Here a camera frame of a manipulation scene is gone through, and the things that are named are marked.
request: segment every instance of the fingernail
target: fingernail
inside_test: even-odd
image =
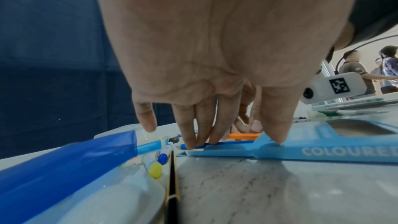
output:
[[[250,125],[250,129],[255,132],[262,132],[262,125],[259,120],[254,120]]]

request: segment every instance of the blue plastic container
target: blue plastic container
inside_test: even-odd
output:
[[[128,131],[66,145],[0,171],[0,223],[23,223],[136,156],[136,134]]]

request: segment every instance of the blue backdrop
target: blue backdrop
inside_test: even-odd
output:
[[[0,0],[0,158],[137,122],[97,0]]]

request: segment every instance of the table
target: table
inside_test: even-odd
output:
[[[398,110],[398,106],[389,107]],[[176,124],[158,128],[159,136],[178,132]],[[1,160],[0,169],[49,151]],[[388,224],[398,220],[396,166],[178,157],[177,174],[183,223]]]

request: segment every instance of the blue marker cap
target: blue marker cap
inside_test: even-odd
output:
[[[166,164],[166,163],[167,163],[167,160],[168,160],[168,156],[167,156],[166,153],[161,153],[161,154],[158,156],[158,162],[159,162],[161,165]]]

